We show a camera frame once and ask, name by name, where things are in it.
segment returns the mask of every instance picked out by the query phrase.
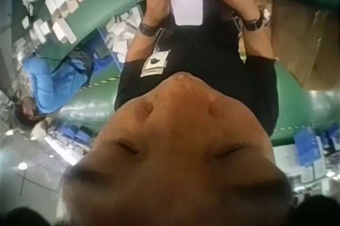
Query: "green machine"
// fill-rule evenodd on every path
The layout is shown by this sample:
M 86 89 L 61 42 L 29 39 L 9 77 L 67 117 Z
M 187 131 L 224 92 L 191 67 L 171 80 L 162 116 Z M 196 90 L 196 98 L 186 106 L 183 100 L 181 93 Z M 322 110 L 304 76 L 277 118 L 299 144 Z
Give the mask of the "green machine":
M 98 26 L 113 15 L 121 14 L 142 0 L 84 0 L 79 8 L 66 17 L 78 41 L 84 39 Z M 326 8 L 338 8 L 339 0 L 303 0 Z M 45 6 L 41 7 L 40 18 L 49 18 Z M 39 52 L 55 60 L 62 59 L 73 47 L 50 39 Z M 274 145 L 287 143 L 290 138 L 305 126 L 324 127 L 340 117 L 339 91 L 310 92 L 300 88 L 291 75 L 277 64 L 280 116 L 272 140 Z M 91 81 L 91 86 L 81 90 L 73 101 L 63 107 L 58 117 L 71 124 L 83 125 L 98 132 L 114 113 L 119 71 L 107 68 Z

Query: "person in blue jacket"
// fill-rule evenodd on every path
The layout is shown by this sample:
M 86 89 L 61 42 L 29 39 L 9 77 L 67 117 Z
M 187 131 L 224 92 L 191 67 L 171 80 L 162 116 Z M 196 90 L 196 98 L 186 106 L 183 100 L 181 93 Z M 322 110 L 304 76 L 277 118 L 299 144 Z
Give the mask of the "person in blue jacket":
M 72 51 L 53 71 L 44 58 L 34 53 L 23 60 L 23 69 L 30 76 L 32 94 L 15 106 L 15 119 L 21 127 L 31 129 L 89 83 L 93 62 L 89 55 Z

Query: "gray floor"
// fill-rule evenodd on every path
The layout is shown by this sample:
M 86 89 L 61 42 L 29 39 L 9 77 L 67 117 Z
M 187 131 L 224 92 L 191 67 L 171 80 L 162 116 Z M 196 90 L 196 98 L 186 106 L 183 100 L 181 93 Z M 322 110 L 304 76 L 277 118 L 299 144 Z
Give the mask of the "gray floor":
M 5 125 L 0 122 L 0 133 L 5 131 Z M 67 164 L 47 144 L 25 139 L 20 134 L 1 135 L 0 145 L 1 213 L 27 206 L 54 222 L 59 183 Z M 28 168 L 18 170 L 20 162 L 26 162 Z

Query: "wrist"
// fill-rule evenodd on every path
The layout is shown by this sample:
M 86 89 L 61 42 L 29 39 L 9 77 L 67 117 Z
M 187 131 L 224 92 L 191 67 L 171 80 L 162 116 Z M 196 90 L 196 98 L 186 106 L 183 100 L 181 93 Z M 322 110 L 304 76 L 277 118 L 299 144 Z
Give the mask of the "wrist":
M 145 14 L 142 22 L 149 27 L 156 28 L 160 25 L 160 20 L 152 18 L 148 13 Z
M 245 21 L 258 20 L 261 17 L 260 10 L 255 5 L 245 11 L 239 12 L 239 14 Z

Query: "black wristwatch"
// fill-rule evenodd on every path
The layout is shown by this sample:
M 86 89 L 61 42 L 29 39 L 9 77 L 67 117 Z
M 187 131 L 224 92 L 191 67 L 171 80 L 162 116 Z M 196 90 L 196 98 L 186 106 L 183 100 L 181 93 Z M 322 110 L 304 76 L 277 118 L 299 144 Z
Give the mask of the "black wristwatch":
M 259 11 L 260 11 L 260 18 L 258 20 L 242 19 L 243 26 L 246 30 L 257 31 L 270 24 L 271 22 L 270 12 L 264 7 L 259 7 Z
M 139 31 L 142 33 L 142 35 L 151 37 L 157 34 L 157 32 L 159 31 L 159 27 L 150 27 L 144 24 L 143 22 L 141 22 L 139 24 Z

